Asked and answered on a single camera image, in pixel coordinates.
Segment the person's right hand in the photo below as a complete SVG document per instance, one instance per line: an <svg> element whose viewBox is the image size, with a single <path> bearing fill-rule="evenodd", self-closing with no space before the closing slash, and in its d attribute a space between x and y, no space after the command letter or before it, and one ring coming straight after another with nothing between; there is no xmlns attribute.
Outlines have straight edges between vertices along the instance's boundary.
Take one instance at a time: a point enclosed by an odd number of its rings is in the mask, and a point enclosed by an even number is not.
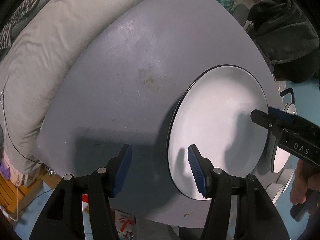
<svg viewBox="0 0 320 240"><path fill-rule="evenodd" d="M319 173L307 176L304 161L299 159L290 192L290 202L293 205L304 204L308 190L319 191Z"/></svg>

